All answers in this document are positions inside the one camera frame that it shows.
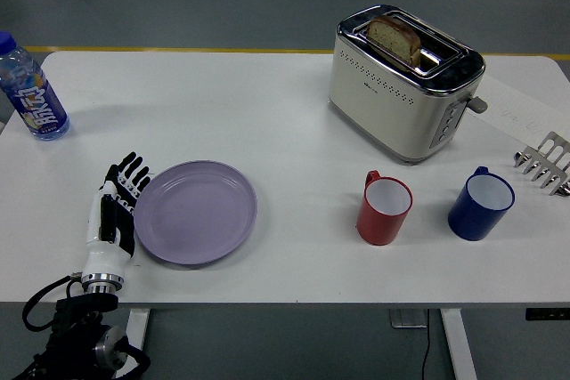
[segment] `white table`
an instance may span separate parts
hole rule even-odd
[[[134,150],[155,174],[197,159],[236,167],[253,183],[258,215],[237,250],[203,268],[157,263],[138,246],[121,303],[568,305],[570,202],[513,168],[525,144],[466,115],[435,156],[396,164],[330,106],[331,61],[326,54],[50,55],[44,70],[72,125],[58,141],[36,141],[12,116],[0,138],[0,273],[14,279],[0,281],[2,300],[27,301],[83,268],[92,196],[109,165]],[[489,57],[487,66],[484,79],[567,109],[570,84],[554,61]],[[480,165],[507,179],[517,202],[485,240],[467,242],[446,214]],[[366,244],[354,227],[372,169],[403,180],[414,196],[386,247]]]

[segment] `bread slice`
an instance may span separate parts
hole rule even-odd
[[[377,17],[368,24],[366,34],[409,66],[419,66],[421,42],[413,28],[405,22],[388,16]]]

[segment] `bottle cap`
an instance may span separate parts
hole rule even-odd
[[[16,41],[7,31],[0,31],[0,55],[8,53],[16,47]]]

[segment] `white toaster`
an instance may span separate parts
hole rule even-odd
[[[380,15],[418,34],[418,67],[366,36],[368,23]],[[474,96],[484,71],[479,53],[401,9],[379,5],[338,25],[329,97],[381,146],[416,163],[453,138],[466,107],[485,111],[485,102]]]

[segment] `water bottle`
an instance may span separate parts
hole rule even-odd
[[[0,88],[38,139],[55,140],[68,131],[69,117],[44,71],[5,31],[0,31]]]

